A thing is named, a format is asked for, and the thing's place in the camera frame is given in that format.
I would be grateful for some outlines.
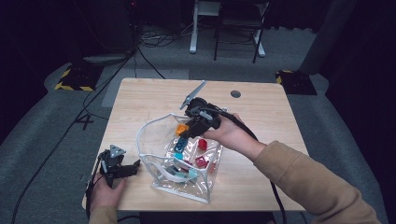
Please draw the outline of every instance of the clear plastic bag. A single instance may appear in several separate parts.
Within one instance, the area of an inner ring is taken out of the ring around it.
[[[141,161],[154,177],[151,186],[202,203],[210,203],[222,145],[214,140],[189,139],[177,158],[177,125],[188,117],[168,114],[147,122],[137,133],[137,150]]]

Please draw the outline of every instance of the black cable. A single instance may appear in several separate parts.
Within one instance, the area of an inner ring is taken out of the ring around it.
[[[130,59],[131,57],[132,57],[132,55],[131,55],[131,54],[128,54],[127,57],[124,58],[122,64],[116,69],[115,74],[113,74],[113,76],[109,77],[109,78],[108,78],[107,80],[105,80],[102,84],[100,84],[99,86],[97,86],[97,88],[100,88],[100,87],[104,86],[104,87],[99,91],[99,93],[102,92],[108,84],[110,84],[111,80],[113,80],[113,78],[117,75],[117,73],[120,71],[120,69],[129,61],[129,59]],[[92,112],[90,112],[90,111],[88,110],[88,107],[85,106],[85,103],[86,103],[88,97],[91,95],[91,93],[92,93],[92,91],[85,97],[84,101],[82,102],[82,106],[84,107],[85,111],[87,112],[87,114],[92,115],[92,116],[95,116],[95,117],[97,117],[97,118],[99,118],[99,119],[108,119],[108,118],[105,118],[105,117],[102,117],[102,116],[98,116],[98,115],[93,114]]]
[[[285,208],[283,207],[283,203],[280,201],[279,194],[277,193],[276,185],[272,181],[271,181],[271,188],[273,189],[277,204],[279,205],[280,212],[282,213],[283,224],[287,224],[288,221],[286,219]]]
[[[145,55],[143,55],[142,50],[140,50],[140,48],[137,48],[140,52],[140,54],[142,55],[142,57],[146,60],[146,62],[151,65],[152,68],[154,68],[154,70],[158,73],[158,75],[160,75],[160,77],[162,77],[163,79],[166,79],[158,70],[157,68],[154,67],[154,65],[152,65],[151,62],[149,62],[149,60],[145,57]]]
[[[85,199],[85,214],[87,214],[88,219],[90,219],[90,216],[91,216],[91,199],[92,199],[93,188],[95,187],[95,184],[99,181],[99,179],[103,177],[103,176],[101,176],[100,178],[98,178],[96,180],[96,182],[93,183],[100,161],[101,161],[101,157],[98,156],[96,164],[95,164],[95,168],[93,169],[93,175],[91,177],[91,181],[88,183],[88,187],[85,190],[85,197],[86,197],[86,199]]]
[[[186,35],[190,35],[190,34],[185,34],[183,35],[183,32],[186,31],[191,25],[187,26],[183,31],[180,32],[180,35],[172,35],[172,34],[165,34],[165,35],[157,35],[156,31],[146,31],[146,34],[142,34],[141,38],[140,38],[140,42],[141,45],[147,48],[157,48],[157,47],[165,47],[168,46],[170,44],[172,44],[173,42],[183,38]],[[148,43],[148,40],[152,40],[155,39],[156,43]],[[168,43],[162,44],[161,43],[165,40],[168,40]]]
[[[115,72],[115,74],[113,75],[113,77],[120,71],[120,69],[128,62],[128,60],[125,60],[125,62],[119,66],[118,70]],[[66,131],[64,132],[64,134],[62,135],[62,137],[59,139],[59,141],[55,144],[55,147],[49,152],[49,155],[46,157],[46,159],[44,159],[40,166],[38,167],[38,169],[35,171],[35,173],[33,174],[33,176],[30,178],[29,182],[26,184],[26,186],[24,187],[22,193],[20,194],[20,197],[17,200],[17,203],[15,204],[14,207],[14,211],[12,214],[12,220],[11,220],[11,224],[15,223],[15,219],[17,217],[18,214],[18,208],[20,206],[21,200],[24,196],[24,194],[26,193],[26,191],[29,189],[30,185],[33,183],[33,181],[35,180],[35,178],[38,176],[38,174],[40,173],[40,171],[43,169],[44,165],[47,163],[47,161],[50,159],[50,157],[52,156],[52,154],[55,152],[55,150],[58,148],[58,146],[62,143],[62,141],[64,140],[64,138],[67,136],[68,132],[70,131],[70,129],[73,127],[73,125],[75,124],[75,121],[78,120],[78,118],[81,116],[81,114],[86,110],[86,108],[96,99],[96,97],[104,90],[105,88],[102,88],[89,102],[86,106],[84,106],[84,108],[82,108],[79,113],[76,115],[76,118],[73,120],[72,123],[69,124],[69,126],[67,127]]]
[[[304,212],[300,212],[300,215],[303,217],[304,224],[308,224],[308,220],[306,220],[306,216],[305,216]]]
[[[127,216],[127,217],[121,217],[121,218],[119,218],[119,219],[117,220],[117,222],[122,222],[123,220],[128,219],[128,218],[137,218],[137,219],[140,219],[140,216]]]
[[[134,55],[134,78],[137,78],[136,67],[137,67],[137,62],[136,62],[136,54],[135,54]]]
[[[238,126],[239,128],[241,128],[242,130],[244,130],[248,135],[250,135],[252,138],[254,138],[255,140],[258,140],[256,135],[244,124],[242,123],[239,119],[237,119],[234,115],[229,114],[227,112],[222,111],[220,113],[223,117],[230,119],[234,124],[236,124],[236,126]]]

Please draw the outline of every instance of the orange object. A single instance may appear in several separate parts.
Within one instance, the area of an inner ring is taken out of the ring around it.
[[[179,124],[177,125],[175,134],[176,134],[177,136],[180,136],[184,131],[187,131],[189,128],[190,128],[190,127],[189,127],[188,125],[179,123]]]

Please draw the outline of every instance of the chair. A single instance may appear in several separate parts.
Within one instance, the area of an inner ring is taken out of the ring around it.
[[[222,29],[232,29],[232,30],[239,30],[244,32],[251,32],[252,37],[256,32],[260,32],[257,43],[254,41],[254,38],[252,38],[253,43],[256,47],[255,48],[256,51],[254,52],[253,63],[256,62],[259,46],[262,41],[262,30],[263,30],[263,19],[264,19],[264,13],[261,13],[260,5],[262,5],[262,8],[264,8],[266,2],[268,1],[228,0],[228,1],[220,2],[219,18],[215,32],[216,46],[215,46],[214,60],[216,60],[218,56],[219,43],[225,43],[219,40],[220,31]]]

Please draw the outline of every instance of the person's arm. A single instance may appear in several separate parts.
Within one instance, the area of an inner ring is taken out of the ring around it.
[[[92,192],[90,224],[116,224],[117,206],[125,189],[127,178],[122,178],[115,189],[107,185],[99,174]]]
[[[277,141],[267,146],[229,119],[220,118],[220,127],[203,137],[219,141],[253,161],[289,197],[317,216],[314,223],[379,223],[361,193],[322,164]]]

